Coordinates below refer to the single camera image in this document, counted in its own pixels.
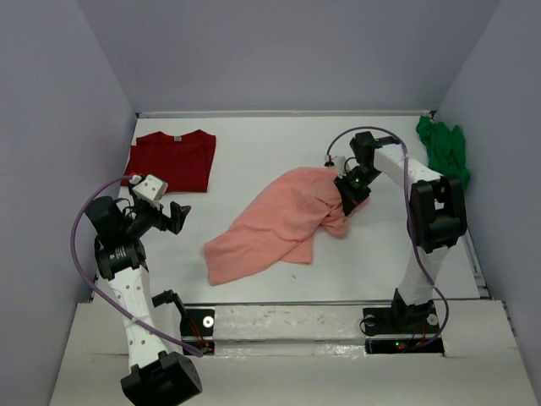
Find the pink cloth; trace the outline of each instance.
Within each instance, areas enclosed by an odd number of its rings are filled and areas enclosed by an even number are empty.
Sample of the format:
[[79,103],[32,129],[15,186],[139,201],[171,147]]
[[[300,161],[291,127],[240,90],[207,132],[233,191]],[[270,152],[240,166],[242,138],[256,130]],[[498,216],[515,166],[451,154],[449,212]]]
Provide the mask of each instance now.
[[221,236],[205,244],[211,285],[264,271],[277,261],[309,264],[314,231],[332,236],[348,230],[335,171],[300,167],[267,186]]

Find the gray wall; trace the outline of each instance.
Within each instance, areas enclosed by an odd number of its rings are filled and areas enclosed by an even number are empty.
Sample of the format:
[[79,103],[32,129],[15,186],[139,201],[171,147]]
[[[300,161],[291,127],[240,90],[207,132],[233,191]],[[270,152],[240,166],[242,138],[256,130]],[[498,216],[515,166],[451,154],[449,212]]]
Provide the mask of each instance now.
[[503,0],[437,118],[462,126],[468,221],[541,400],[541,2]]
[[136,111],[437,108],[498,0],[78,0]]
[[[42,406],[88,294],[71,222],[122,172],[134,115],[74,0],[3,2],[0,58],[0,404]],[[90,227],[81,231],[95,269]]]

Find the crumpled fabric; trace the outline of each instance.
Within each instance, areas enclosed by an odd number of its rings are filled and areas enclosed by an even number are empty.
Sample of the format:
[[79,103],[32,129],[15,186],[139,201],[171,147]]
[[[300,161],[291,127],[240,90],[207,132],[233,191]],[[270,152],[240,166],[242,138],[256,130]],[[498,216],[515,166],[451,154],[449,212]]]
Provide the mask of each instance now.
[[205,244],[210,284],[254,275],[277,261],[311,263],[319,226],[344,238],[349,224],[335,177],[332,169],[300,167],[269,184],[224,234]]
[[423,116],[416,130],[426,147],[429,168],[459,177],[466,188],[470,171],[466,167],[466,140],[460,127],[456,125],[450,131],[444,123],[433,123],[429,117]]

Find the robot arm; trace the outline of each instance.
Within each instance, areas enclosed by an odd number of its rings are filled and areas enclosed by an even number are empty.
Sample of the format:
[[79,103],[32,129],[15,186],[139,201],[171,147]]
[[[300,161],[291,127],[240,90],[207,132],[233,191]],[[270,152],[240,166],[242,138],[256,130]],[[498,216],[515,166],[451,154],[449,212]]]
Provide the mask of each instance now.
[[[147,329],[157,330],[145,249],[139,239],[152,227],[178,234],[191,209],[172,202],[171,217],[164,215],[159,201],[166,189],[167,183],[152,175],[136,175],[128,185],[134,200],[129,212],[120,211],[111,196],[94,199],[85,210],[97,231],[99,273],[114,300],[134,317],[123,318],[130,375],[121,380],[121,386],[136,406],[176,406],[202,391],[192,361]],[[136,321],[143,321],[147,328]]]
[[369,185],[381,173],[401,188],[408,185],[404,190],[408,232],[417,248],[412,250],[390,309],[378,309],[374,314],[365,309],[365,316],[368,313],[374,317],[373,334],[410,332],[412,326],[434,312],[433,286],[419,266],[416,254],[435,281],[447,252],[467,230],[462,185],[460,179],[443,176],[411,158],[404,173],[404,152],[394,137],[375,140],[370,132],[364,132],[356,134],[350,146],[358,165],[349,171],[339,166],[335,179],[346,215],[368,198]]

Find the white table surface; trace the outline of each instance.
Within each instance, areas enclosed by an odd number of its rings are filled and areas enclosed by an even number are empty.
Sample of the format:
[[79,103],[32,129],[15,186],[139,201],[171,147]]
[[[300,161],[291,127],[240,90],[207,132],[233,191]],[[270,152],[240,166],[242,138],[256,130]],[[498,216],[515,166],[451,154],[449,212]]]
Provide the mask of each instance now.
[[[203,244],[225,232],[272,180],[295,167],[321,167],[327,146],[345,129],[385,127],[406,141],[410,156],[426,163],[424,146],[415,132],[417,123],[414,116],[140,119],[134,143],[137,137],[156,131],[181,135],[203,129],[217,137],[208,193],[174,193],[162,199],[166,213],[171,200],[192,206],[183,231],[175,236],[153,229],[142,238],[152,293],[172,289],[185,303],[392,299],[411,246],[402,191],[385,175],[373,182],[371,201],[352,218],[345,239],[317,232],[312,265],[277,262],[252,277],[212,287],[201,251]],[[333,155],[352,155],[348,143],[353,134],[335,145]],[[375,137],[383,135],[374,132]],[[128,197],[126,188],[120,196]],[[449,298],[479,297],[461,240],[445,259],[438,284]]]

